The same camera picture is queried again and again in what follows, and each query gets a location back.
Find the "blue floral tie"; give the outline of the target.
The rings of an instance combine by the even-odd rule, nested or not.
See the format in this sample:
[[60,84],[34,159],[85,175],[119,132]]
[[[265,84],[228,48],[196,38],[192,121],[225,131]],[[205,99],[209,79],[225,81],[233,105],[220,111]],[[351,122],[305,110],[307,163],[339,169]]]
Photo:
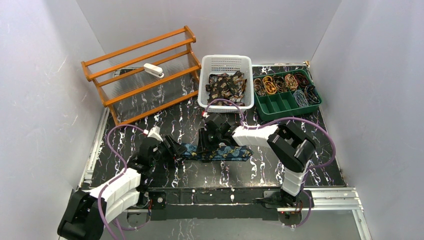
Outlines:
[[197,153],[197,146],[185,143],[186,152],[182,155],[182,160],[201,161],[209,163],[214,161],[246,162],[254,152],[247,146],[220,146],[218,149]]

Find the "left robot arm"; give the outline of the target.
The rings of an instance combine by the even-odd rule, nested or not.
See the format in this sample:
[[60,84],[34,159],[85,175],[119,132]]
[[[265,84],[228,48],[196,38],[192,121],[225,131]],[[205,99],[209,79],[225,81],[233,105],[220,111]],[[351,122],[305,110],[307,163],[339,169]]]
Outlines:
[[166,193],[151,191],[146,180],[156,165],[171,161],[201,160],[202,147],[180,144],[170,135],[160,136],[159,128],[144,131],[138,152],[110,180],[91,190],[78,190],[69,199],[57,234],[66,240],[98,240],[125,210],[141,206],[150,217],[153,209],[164,209]]

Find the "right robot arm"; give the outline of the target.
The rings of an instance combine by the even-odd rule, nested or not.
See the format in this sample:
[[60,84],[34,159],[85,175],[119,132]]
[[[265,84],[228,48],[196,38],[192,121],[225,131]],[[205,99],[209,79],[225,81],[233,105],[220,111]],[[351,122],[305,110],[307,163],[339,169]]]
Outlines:
[[299,195],[310,159],[316,150],[315,141],[293,122],[242,126],[230,124],[219,114],[212,113],[204,119],[204,127],[198,133],[199,153],[216,150],[220,144],[270,148],[285,168],[281,186],[284,197]]

